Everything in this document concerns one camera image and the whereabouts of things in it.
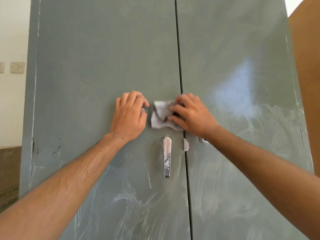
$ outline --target switch plate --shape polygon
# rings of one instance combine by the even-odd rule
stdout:
[[[11,62],[10,73],[13,74],[23,74],[24,73],[24,62]]]
[[[5,63],[0,62],[0,74],[5,72]]]

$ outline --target forearm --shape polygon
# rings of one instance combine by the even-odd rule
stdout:
[[[2,238],[58,238],[123,145],[122,141],[106,135],[3,212],[0,215]]]
[[[293,225],[319,239],[320,178],[218,126],[209,142]]]

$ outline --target lever handle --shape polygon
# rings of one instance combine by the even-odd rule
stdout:
[[[164,178],[170,177],[170,166],[171,166],[171,139],[165,137],[163,139],[163,162],[164,162]]]

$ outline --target gray rag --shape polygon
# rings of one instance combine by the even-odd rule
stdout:
[[[169,116],[173,115],[173,112],[169,110],[169,107],[173,105],[175,105],[174,100],[154,101],[154,111],[151,116],[151,127],[153,129],[170,127],[175,131],[183,131],[175,122],[167,120]]]

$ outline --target cabinet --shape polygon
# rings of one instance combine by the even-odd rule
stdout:
[[[231,132],[312,171],[288,34],[284,0],[32,0],[20,196],[99,141],[131,90],[198,94]],[[186,134],[185,153],[183,138],[148,124],[61,239],[303,238],[211,145]]]

